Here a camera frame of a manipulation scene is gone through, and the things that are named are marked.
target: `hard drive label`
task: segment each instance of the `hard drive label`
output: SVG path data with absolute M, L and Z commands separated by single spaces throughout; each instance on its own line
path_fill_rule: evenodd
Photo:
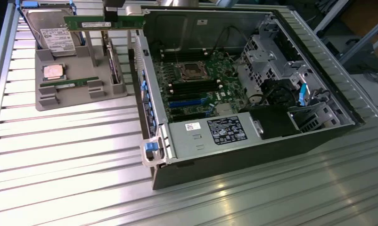
M 209 120 L 214 142 L 218 145 L 247 140 L 238 116 Z
M 83 22 L 82 26 L 83 27 L 111 27 L 113 23 L 111 22 Z
M 75 51 L 75 44 L 67 28 L 40 29 L 52 52 Z

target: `green circuit board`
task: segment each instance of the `green circuit board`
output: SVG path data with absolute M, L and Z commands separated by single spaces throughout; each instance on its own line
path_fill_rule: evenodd
M 230 104 L 233 113 L 238 113 L 247 104 L 247 98 L 238 79 L 233 60 L 225 55 L 225 53 L 217 51 L 209 60 L 201 61 L 201 64 L 205 66 L 207 72 L 209 78 L 206 80 L 221 80 L 223 87 L 217 91 L 199 93 L 201 98 L 205 100 L 203 104 L 171 108 L 169 101 L 169 97 L 173 96 L 170 93 L 170 84 L 191 81 L 185 81 L 182 78 L 182 72 L 177 66 L 178 63 L 154 61 L 162 99 L 170 122 L 181 121 L 174 119 L 177 114 L 189 115 L 206 113 L 206 117 L 218 116 L 217 106 L 226 103 Z
M 143 16 L 118 16 L 117 22 L 106 22 L 103 16 L 64 16 L 70 31 L 107 31 L 142 29 Z
M 75 80 L 64 80 L 64 81 L 54 81 L 54 82 L 47 82 L 40 84 L 40 87 L 47 87 L 47 86 L 62 86 L 67 84 L 74 84 L 76 87 L 86 86 L 89 81 L 91 80 L 98 80 L 99 77 L 90 77 L 84 79 L 75 79 Z

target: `barcode label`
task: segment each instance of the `barcode label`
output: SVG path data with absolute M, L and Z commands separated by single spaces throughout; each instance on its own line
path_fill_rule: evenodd
M 83 27 L 111 27 L 113 23 L 111 22 L 83 22 L 82 26 Z
M 50 50 L 55 52 L 75 51 L 75 43 L 67 28 L 40 29 Z
M 198 123 L 198 122 L 186 124 L 186 130 L 187 131 L 201 129 L 201 128 L 202 128 L 201 123 Z

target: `circuit board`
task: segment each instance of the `circuit board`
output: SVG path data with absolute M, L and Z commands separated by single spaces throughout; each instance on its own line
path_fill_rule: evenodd
M 80 87 L 80 86 L 86 86 L 89 81 L 98 80 L 98 79 L 99 79 L 99 77 L 90 77 L 90 78 L 84 78 L 84 79 L 55 81 L 55 82 L 48 82 L 48 83 L 40 84 L 40 87 L 62 86 L 62 85 L 68 85 L 68 84 L 74 84 L 74 86 Z
M 118 16 L 117 22 L 107 22 L 103 16 L 64 16 L 70 31 L 107 31 L 142 29 L 143 16 Z
M 183 64 L 198 64 L 205 68 L 206 72 L 203 77 L 197 75 L 201 78 L 199 80 L 187 81 L 187 79 L 185 79 L 182 73 Z M 238 113 L 247 104 L 247 98 L 238 79 L 233 60 L 223 52 L 217 51 L 209 60 L 198 62 L 165 63 L 154 60 L 154 66 L 162 92 L 162 100 L 170 122 L 219 116 L 221 113 L 218 112 L 218 105 L 221 104 L 225 104 L 225 107 L 230 107 L 230 113 Z M 202 81 L 205 81 L 205 83 L 221 81 L 218 83 L 218 90 L 198 92 L 195 94 L 199 96 L 198 99 L 201 100 L 201 104 L 198 105 L 181 107 L 173 106 L 171 98 L 174 97 L 174 94 L 171 93 L 171 84 L 179 85 L 182 83 L 191 82 L 202 83 Z

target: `white sticker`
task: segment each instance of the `white sticker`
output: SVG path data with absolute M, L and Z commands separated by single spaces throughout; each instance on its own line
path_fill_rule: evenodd
M 195 130 L 195 129 L 201 129 L 201 128 L 202 127 L 201 127 L 201 123 L 199 122 L 186 124 L 187 131 L 191 131 L 191 130 Z
M 46 44 L 51 51 L 66 52 L 75 51 L 75 43 L 67 28 L 40 29 Z
M 197 25 L 207 25 L 209 20 L 198 20 Z
M 111 27 L 113 23 L 111 22 L 83 22 L 82 26 L 83 27 Z
M 59 85 L 59 86 L 55 86 L 56 89 L 64 89 L 64 88 L 70 88 L 70 87 L 75 87 L 76 85 L 74 83 L 70 83 L 70 84 L 64 84 L 64 85 Z

